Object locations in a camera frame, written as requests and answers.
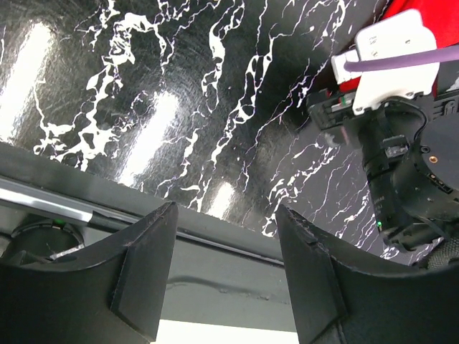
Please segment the red t shirt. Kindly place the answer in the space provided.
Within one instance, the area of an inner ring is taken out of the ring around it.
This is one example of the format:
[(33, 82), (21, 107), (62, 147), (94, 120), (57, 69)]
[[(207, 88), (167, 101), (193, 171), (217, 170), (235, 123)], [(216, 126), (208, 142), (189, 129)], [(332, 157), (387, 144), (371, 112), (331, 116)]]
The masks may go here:
[[(423, 24), (434, 34), (438, 48), (458, 46), (458, 0), (391, 1), (382, 18), (408, 9), (421, 13)], [(457, 89), (458, 60), (441, 62), (433, 94)]]

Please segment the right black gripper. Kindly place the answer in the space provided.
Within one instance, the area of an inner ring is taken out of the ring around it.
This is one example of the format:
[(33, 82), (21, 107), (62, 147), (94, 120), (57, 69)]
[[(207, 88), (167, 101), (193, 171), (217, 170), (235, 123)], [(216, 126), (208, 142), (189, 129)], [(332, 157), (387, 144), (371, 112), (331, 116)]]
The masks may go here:
[(375, 110), (368, 107), (362, 114), (355, 114), (355, 97), (354, 91), (342, 93), (325, 89), (308, 95), (306, 108), (328, 146), (381, 148), (387, 137), (386, 106), (379, 105)]

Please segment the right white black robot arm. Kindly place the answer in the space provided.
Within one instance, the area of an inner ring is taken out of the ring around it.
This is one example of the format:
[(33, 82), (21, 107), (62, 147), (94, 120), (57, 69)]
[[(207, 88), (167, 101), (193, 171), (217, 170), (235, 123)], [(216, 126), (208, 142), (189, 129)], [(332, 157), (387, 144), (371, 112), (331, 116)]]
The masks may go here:
[(440, 70), (429, 95), (391, 96), (356, 115), (356, 91), (321, 90), (307, 111), (330, 146), (351, 145), (362, 167), (379, 235), (401, 252), (432, 244), (423, 269), (458, 262), (458, 82)]

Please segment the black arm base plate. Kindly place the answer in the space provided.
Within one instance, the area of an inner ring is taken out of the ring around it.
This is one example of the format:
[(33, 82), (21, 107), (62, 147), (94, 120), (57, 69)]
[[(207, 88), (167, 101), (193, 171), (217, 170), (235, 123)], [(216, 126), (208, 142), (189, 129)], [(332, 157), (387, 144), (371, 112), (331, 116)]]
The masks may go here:
[[(1, 177), (21, 190), (61, 196), (124, 221), (137, 221), (163, 204), (158, 197), (8, 144), (1, 145)], [(278, 240), (180, 207), (161, 316), (294, 331)]]

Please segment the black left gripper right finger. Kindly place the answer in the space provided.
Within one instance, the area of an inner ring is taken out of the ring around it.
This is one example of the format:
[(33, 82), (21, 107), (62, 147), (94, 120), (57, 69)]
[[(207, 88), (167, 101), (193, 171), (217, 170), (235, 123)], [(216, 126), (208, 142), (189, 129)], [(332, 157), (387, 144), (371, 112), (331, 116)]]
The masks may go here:
[(375, 256), (280, 206), (280, 246), (301, 343), (456, 343), (458, 258), (418, 266)]

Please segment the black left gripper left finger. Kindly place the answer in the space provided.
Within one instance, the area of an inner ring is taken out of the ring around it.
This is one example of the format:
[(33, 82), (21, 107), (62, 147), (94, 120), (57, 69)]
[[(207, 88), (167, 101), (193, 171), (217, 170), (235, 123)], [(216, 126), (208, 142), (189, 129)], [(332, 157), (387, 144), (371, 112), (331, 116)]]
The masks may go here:
[(1, 256), (3, 343), (151, 343), (176, 241), (173, 202), (80, 249), (42, 225)]

